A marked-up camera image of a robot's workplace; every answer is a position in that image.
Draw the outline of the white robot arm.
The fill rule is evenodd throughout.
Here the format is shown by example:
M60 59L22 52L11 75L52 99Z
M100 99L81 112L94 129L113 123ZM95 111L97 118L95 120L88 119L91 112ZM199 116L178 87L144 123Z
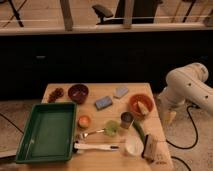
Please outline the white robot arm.
M176 116L174 109L186 100L213 115L213 88L205 84L208 76L208 69L201 63L173 69L166 75L167 86L159 94L163 126L172 122Z

